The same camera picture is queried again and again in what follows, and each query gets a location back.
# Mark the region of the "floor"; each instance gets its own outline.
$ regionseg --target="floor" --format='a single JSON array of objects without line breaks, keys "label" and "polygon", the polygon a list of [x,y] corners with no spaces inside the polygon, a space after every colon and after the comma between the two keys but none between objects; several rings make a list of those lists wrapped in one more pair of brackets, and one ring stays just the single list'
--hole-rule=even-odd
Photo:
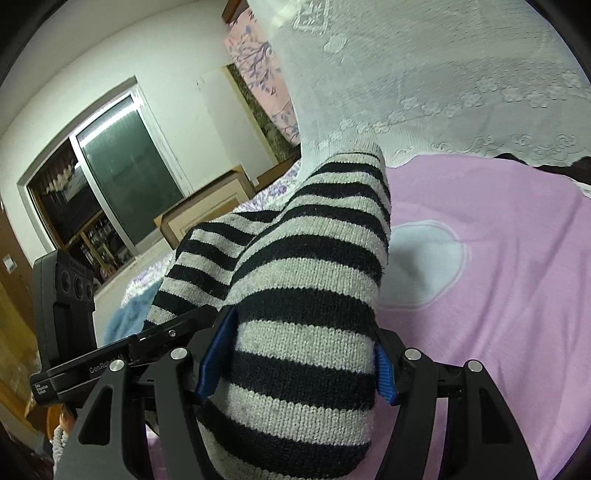
[{"label": "floor", "polygon": [[98,342],[103,337],[105,327],[109,319],[123,299],[125,289],[129,282],[142,273],[153,263],[164,258],[171,252],[171,248],[165,239],[160,239],[143,255],[136,257],[123,271],[105,285],[100,292],[95,295],[95,312],[93,320],[95,323],[95,336]]}]

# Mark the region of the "white knit fabric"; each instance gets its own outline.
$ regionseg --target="white knit fabric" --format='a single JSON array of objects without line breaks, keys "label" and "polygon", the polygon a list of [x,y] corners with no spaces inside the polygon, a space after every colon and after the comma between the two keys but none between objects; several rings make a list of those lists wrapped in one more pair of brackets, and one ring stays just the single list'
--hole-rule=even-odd
[{"label": "white knit fabric", "polygon": [[306,178],[357,137],[388,166],[441,152],[569,165],[591,85],[524,0],[250,0],[280,58]]}]

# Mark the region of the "metal screw head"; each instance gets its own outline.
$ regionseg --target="metal screw head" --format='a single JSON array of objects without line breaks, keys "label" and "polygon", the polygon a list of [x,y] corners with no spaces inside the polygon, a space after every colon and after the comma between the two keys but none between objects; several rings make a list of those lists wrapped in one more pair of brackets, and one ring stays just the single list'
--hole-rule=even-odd
[{"label": "metal screw head", "polygon": [[419,360],[422,355],[416,348],[409,348],[404,352],[404,356],[409,360]]},{"label": "metal screw head", "polygon": [[113,360],[109,365],[109,370],[112,372],[118,372],[125,366],[125,362],[121,359]]},{"label": "metal screw head", "polygon": [[482,364],[478,361],[478,360],[470,360],[468,362],[468,370],[470,372],[482,372],[482,369],[484,367],[482,366]]},{"label": "metal screw head", "polygon": [[188,352],[186,348],[178,347],[175,348],[172,352],[170,352],[170,356],[173,360],[182,360],[187,356]]}]

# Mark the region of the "striped sock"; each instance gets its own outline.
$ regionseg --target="striped sock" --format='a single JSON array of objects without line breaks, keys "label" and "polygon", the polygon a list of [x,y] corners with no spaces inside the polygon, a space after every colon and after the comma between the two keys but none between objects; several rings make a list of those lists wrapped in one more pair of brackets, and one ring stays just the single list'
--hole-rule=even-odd
[{"label": "striped sock", "polygon": [[177,249],[146,327],[238,306],[231,367],[198,414],[226,480],[340,478],[366,455],[389,211],[381,151],[357,143],[281,210],[201,223]]}]

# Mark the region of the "glass door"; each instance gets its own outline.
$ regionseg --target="glass door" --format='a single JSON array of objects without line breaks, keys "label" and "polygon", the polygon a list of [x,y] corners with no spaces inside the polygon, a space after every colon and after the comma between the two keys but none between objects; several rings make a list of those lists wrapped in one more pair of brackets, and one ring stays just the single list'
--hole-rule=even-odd
[{"label": "glass door", "polygon": [[70,136],[103,210],[127,247],[138,254],[153,242],[154,218],[183,198],[131,93],[102,109]]}]

